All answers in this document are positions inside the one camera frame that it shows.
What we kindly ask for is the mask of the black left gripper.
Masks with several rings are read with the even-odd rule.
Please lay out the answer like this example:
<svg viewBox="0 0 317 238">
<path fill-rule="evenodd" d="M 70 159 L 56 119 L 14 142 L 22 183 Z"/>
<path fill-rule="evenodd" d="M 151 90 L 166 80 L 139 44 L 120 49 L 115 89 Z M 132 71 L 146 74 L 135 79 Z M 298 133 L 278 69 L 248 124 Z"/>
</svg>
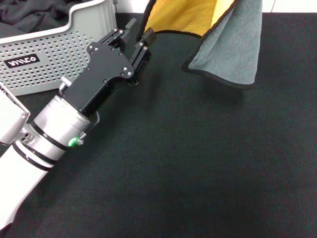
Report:
<svg viewBox="0 0 317 238">
<path fill-rule="evenodd" d="M 136 44 L 131 58 L 123 50 L 137 29 L 137 19 L 132 18 L 124 29 L 113 28 L 103 37 L 103 46 L 90 55 L 86 69 L 63 92 L 62 98 L 77 112 L 92 117 L 115 89 L 136 86 L 152 57 L 149 46 L 156 40 L 148 28 Z"/>
</svg>

